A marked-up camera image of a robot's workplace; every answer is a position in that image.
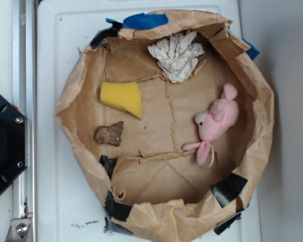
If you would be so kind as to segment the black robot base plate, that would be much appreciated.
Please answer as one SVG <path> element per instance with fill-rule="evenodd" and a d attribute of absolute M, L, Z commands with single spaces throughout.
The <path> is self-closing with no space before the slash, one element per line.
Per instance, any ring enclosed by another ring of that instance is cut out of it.
<path fill-rule="evenodd" d="M 0 95 L 0 195 L 26 168 L 26 117 Z"/>

